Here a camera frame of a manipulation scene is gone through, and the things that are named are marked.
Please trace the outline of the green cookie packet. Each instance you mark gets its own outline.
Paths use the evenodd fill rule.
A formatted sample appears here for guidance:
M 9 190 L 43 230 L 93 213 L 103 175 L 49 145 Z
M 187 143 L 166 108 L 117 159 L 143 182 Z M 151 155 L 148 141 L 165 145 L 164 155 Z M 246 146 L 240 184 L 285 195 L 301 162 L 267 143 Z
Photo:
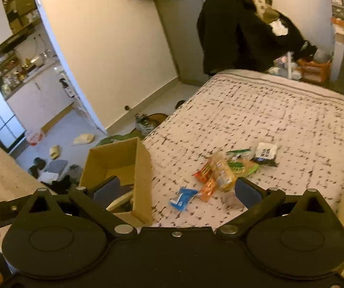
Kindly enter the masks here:
M 226 153 L 227 163 L 237 178 L 247 178 L 259 169 L 260 166 L 253 162 L 252 158 L 253 155 L 250 148 L 231 150 Z

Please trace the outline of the black clothes pile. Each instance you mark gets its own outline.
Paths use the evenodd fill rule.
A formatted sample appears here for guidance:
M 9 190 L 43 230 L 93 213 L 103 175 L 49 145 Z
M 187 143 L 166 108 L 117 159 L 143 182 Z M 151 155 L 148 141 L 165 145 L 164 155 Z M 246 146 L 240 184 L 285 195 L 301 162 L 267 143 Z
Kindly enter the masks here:
M 79 185 L 79 181 L 79 178 L 75 178 L 67 174 L 61 180 L 53 181 L 49 184 L 49 188 L 56 194 L 67 194 L 73 186 Z

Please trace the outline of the clear bread packet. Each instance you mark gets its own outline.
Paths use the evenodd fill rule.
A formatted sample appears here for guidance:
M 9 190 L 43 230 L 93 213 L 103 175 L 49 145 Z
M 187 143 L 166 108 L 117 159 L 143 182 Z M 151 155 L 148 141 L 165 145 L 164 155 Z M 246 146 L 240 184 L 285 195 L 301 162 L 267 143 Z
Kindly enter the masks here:
M 223 153 L 217 151 L 212 154 L 209 158 L 209 164 L 218 189 L 224 192 L 231 190 L 236 182 L 236 177 Z

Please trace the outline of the dotted cream tablecloth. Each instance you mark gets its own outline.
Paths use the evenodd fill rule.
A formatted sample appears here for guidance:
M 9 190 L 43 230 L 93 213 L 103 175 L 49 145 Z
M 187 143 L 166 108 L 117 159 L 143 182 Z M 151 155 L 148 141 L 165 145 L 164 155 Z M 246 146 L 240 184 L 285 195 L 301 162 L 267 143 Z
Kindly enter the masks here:
M 0 201 L 10 201 L 33 194 L 46 186 L 24 171 L 0 148 Z

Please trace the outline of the orange snack packet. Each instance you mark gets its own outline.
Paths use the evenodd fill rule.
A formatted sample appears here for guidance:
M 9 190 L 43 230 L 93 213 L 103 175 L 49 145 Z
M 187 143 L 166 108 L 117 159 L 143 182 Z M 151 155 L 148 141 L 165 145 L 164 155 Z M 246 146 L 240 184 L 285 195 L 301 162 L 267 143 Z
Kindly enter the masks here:
M 210 178 L 207 180 L 207 182 L 204 184 L 204 186 L 200 190 L 200 199 L 203 202 L 208 202 L 214 192 L 217 189 L 217 183 L 213 178 Z

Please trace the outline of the brown cardboard box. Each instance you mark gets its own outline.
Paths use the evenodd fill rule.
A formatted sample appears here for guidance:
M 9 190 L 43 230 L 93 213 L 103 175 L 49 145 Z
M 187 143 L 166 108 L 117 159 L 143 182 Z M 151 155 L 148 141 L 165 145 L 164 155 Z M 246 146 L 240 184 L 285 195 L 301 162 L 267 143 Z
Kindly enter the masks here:
M 123 186 L 133 185 L 132 210 L 115 215 L 137 228 L 151 226 L 151 156 L 139 138 L 97 146 L 89 150 L 79 184 L 92 189 L 111 176 L 117 176 Z

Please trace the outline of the white black patterned bedspread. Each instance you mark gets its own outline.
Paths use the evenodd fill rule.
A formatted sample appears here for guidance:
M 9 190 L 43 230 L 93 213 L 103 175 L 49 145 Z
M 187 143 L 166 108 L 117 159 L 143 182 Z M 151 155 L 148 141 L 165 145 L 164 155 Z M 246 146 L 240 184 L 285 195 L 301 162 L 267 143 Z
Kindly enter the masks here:
M 287 194 L 316 189 L 333 209 L 344 194 L 344 95 L 265 73 L 219 73 L 144 140 L 152 159 L 152 215 L 157 227 L 216 228 L 240 215 L 216 192 L 184 211 L 170 201 L 181 188 L 200 189 L 194 173 L 212 153 L 275 144 L 276 167 L 253 183 Z

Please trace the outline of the blue snack packet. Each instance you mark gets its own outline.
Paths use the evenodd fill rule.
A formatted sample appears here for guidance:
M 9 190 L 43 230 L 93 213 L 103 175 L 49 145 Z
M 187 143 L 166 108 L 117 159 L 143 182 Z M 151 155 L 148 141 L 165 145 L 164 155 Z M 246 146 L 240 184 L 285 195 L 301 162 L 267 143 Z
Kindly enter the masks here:
M 181 188 L 175 199 L 171 199 L 169 204 L 177 211 L 184 211 L 190 200 L 195 197 L 199 191 L 194 189 Z

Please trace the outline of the red white plastic bag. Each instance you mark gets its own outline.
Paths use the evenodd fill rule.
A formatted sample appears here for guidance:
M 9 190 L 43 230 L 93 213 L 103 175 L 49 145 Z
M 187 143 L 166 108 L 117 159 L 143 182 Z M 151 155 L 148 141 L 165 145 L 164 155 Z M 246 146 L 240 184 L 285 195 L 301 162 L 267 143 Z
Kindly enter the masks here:
M 30 146 L 38 145 L 45 138 L 45 136 L 45 133 L 41 129 L 25 132 L 25 139 Z

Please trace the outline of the green cartoon floor mat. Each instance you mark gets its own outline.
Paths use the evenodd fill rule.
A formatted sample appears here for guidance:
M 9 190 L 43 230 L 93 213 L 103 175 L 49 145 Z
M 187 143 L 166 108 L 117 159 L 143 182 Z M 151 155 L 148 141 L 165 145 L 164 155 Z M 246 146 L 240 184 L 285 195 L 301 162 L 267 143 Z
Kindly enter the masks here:
M 120 142 L 120 141 L 124 141 L 124 140 L 129 140 L 132 138 L 139 138 L 140 140 L 144 139 L 143 136 L 141 136 L 139 134 L 135 134 L 135 133 L 128 133 L 126 135 L 114 135 L 111 137 L 103 138 L 101 141 L 98 142 L 98 144 L 96 144 L 96 147 L 104 146 L 107 144 L 112 144 L 112 143 Z

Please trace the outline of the grey sneaker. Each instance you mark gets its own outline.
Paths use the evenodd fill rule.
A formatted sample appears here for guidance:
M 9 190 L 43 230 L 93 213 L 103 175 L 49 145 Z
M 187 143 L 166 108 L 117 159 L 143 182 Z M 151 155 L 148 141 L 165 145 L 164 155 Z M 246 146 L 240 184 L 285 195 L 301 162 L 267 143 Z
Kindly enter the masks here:
M 157 122 L 150 119 L 145 114 L 136 114 L 135 115 L 135 128 L 141 132 L 141 134 L 146 137 L 152 133 L 155 128 L 157 128 Z

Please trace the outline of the white kitchen cabinet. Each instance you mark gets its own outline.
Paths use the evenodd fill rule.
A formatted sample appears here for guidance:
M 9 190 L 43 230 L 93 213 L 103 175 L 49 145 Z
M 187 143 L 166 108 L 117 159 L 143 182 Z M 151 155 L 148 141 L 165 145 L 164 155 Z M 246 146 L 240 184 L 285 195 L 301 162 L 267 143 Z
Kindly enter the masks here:
M 73 104 L 60 81 L 62 72 L 58 61 L 43 66 L 6 99 L 26 131 L 43 128 Z

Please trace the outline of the orange plastic basket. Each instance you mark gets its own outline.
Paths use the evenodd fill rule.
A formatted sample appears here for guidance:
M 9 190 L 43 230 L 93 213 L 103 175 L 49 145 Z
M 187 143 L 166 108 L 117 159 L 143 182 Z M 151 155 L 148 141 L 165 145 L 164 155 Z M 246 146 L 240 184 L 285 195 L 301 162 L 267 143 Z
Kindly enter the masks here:
M 324 84 L 329 80 L 331 73 L 331 60 L 325 63 L 318 63 L 315 61 L 307 61 L 299 59 L 297 61 L 299 70 L 302 74 L 302 80 L 315 83 Z

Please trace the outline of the black coat on rack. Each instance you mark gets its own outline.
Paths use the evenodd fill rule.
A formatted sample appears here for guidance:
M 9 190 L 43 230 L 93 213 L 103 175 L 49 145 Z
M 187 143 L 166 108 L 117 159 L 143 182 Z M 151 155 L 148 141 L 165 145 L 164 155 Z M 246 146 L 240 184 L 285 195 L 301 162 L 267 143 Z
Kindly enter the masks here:
M 277 36 L 273 28 L 256 14 L 252 0 L 206 0 L 197 20 L 203 50 L 203 70 L 212 76 L 223 70 L 265 72 L 274 60 L 294 54 L 294 59 L 310 59 L 317 47 L 304 39 L 292 21 L 279 14 L 288 29 Z

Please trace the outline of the grey door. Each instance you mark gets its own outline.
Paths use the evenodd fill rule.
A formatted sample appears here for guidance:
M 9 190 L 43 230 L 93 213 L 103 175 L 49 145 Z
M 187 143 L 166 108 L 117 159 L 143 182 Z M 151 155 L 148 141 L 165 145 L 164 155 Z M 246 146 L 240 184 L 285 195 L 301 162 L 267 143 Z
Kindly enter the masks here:
M 179 80 L 197 86 L 208 80 L 203 72 L 203 53 L 197 32 L 197 20 L 204 1 L 155 0 Z

